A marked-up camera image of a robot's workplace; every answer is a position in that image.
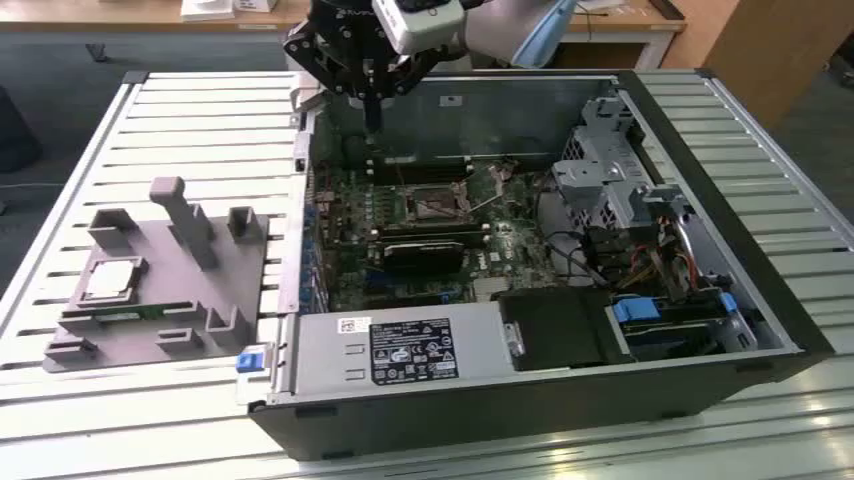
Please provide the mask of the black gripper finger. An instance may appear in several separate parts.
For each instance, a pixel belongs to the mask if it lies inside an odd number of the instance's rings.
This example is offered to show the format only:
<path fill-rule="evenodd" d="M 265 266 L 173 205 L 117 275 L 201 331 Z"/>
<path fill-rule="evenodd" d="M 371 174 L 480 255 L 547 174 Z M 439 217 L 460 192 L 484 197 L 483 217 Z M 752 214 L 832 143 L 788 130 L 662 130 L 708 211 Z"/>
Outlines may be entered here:
<path fill-rule="evenodd" d="M 361 101 L 364 128 L 373 133 L 375 92 L 355 27 L 303 22 L 287 37 L 284 51 L 332 93 Z"/>
<path fill-rule="evenodd" d="M 392 55 L 383 52 L 373 59 L 373 132 L 383 127 L 381 102 L 407 94 L 441 61 L 441 48 L 431 48 L 392 64 Z"/>

